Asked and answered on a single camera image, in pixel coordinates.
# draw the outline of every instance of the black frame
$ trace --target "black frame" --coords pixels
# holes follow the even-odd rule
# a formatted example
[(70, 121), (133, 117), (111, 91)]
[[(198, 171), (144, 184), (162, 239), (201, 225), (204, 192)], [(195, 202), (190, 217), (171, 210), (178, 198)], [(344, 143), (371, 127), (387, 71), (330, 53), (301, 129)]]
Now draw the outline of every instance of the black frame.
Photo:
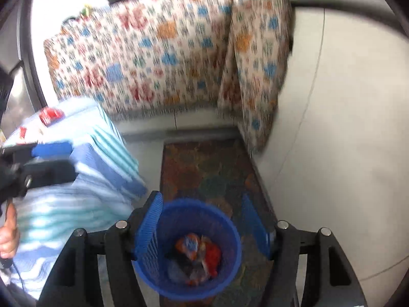
[(31, 6), (33, 0), (22, 0), (17, 17), (18, 55), (22, 61), (24, 80), (34, 111), (47, 106), (41, 89), (31, 45)]
[(346, 13), (366, 17), (371, 20), (377, 21), (388, 27), (406, 35), (402, 24), (398, 18), (392, 13), (379, 10), (371, 6), (359, 5), (357, 6), (353, 2), (344, 2), (339, 0), (326, 0), (326, 1), (293, 1), (291, 2), (293, 7), (310, 7), (310, 8), (323, 8), (330, 10), (344, 11)]

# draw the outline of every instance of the metal bolt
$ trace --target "metal bolt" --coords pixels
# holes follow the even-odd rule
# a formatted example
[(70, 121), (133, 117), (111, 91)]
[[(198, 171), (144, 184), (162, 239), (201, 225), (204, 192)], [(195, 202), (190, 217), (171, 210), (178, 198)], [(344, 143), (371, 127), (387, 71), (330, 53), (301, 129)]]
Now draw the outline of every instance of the metal bolt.
[(12, 171), (13, 171), (13, 173), (17, 172), (19, 168), (20, 168), (20, 164), (13, 164), (13, 165), (12, 165)]
[(280, 229), (287, 229), (288, 228), (288, 223), (286, 221), (279, 221), (277, 223), (278, 228)]
[(27, 176), (24, 180), (24, 186), (26, 188), (30, 188), (31, 183), (33, 182), (33, 177), (32, 176)]
[(117, 228), (123, 229), (128, 226), (128, 223), (126, 221), (117, 221), (115, 224)]
[(76, 237), (81, 237), (85, 233), (85, 230), (83, 228), (78, 228), (74, 231), (74, 235)]
[(326, 237), (328, 237), (328, 236), (331, 235), (331, 230), (330, 230), (328, 227), (323, 227), (323, 228), (321, 229), (321, 233), (322, 233), (323, 235), (325, 235)]

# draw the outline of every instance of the blue plastic piece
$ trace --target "blue plastic piece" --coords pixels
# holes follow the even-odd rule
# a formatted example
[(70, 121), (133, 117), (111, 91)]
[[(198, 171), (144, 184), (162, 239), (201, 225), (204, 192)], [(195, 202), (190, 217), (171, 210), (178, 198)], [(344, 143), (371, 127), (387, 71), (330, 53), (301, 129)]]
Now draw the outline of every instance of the blue plastic piece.
[(51, 157), (68, 157), (72, 152), (70, 142), (37, 144), (32, 150), (32, 157), (48, 159)]
[(253, 203), (246, 194), (243, 195), (241, 211), (246, 229), (249, 230), (255, 238), (258, 250), (268, 259), (271, 259), (270, 235), (261, 222)]
[[(241, 264), (241, 240), (232, 221), (216, 207), (193, 199), (165, 203), (157, 221), (160, 204), (155, 202), (135, 239), (138, 260), (133, 265), (142, 280), (159, 294), (178, 301), (202, 300), (223, 291)], [(156, 221), (156, 231), (152, 232)], [(172, 282), (167, 273), (170, 261), (165, 258), (175, 242), (188, 233), (209, 237), (222, 252), (217, 277), (195, 287)]]

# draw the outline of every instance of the black cable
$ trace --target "black cable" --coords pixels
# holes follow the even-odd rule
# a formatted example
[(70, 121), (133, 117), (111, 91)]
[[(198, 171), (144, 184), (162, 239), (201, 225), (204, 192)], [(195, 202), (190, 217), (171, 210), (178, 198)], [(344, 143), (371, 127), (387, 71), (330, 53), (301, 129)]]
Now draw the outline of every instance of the black cable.
[(18, 271), (17, 266), (16, 266), (16, 264), (14, 263), (14, 261), (13, 261), (13, 267), (14, 267), (14, 270), (16, 271), (17, 275), (18, 275), (18, 278), (20, 279), (21, 288), (22, 288), (22, 290), (23, 290), (23, 292), (24, 292), (24, 294), (25, 294), (26, 291), (25, 291), (24, 281), (23, 281), (23, 279), (21, 278), (20, 271)]

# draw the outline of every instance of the white wall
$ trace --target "white wall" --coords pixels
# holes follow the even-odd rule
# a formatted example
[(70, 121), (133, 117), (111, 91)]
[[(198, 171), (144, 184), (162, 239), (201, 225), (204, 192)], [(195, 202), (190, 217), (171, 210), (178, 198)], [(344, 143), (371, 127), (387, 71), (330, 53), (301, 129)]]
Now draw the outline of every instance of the white wall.
[(369, 307), (382, 307), (408, 265), (375, 276), (409, 255), (409, 40), (326, 10), (314, 79), (322, 10), (296, 17), (277, 119), (255, 160), (278, 218), (330, 227)]
[(51, 38), (61, 29), (61, 22), (69, 16), (78, 15), (88, 0), (33, 0), (31, 9), (31, 44), (38, 79), (49, 106), (58, 103), (52, 86), (44, 40)]

